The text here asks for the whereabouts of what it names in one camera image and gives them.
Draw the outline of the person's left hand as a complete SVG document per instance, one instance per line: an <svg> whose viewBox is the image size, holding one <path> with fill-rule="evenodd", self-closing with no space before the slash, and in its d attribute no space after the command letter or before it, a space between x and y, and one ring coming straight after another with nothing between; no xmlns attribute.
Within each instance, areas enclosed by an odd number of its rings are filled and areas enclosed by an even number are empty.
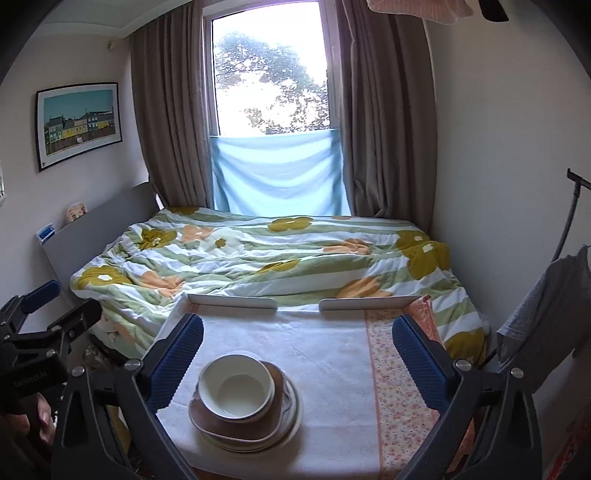
<svg viewBox="0 0 591 480"><path fill-rule="evenodd" d="M1 417L1 432L8 437L31 434L47 445L54 442L56 426L52 417L52 408L41 393L24 399L25 412L6 414Z"/></svg>

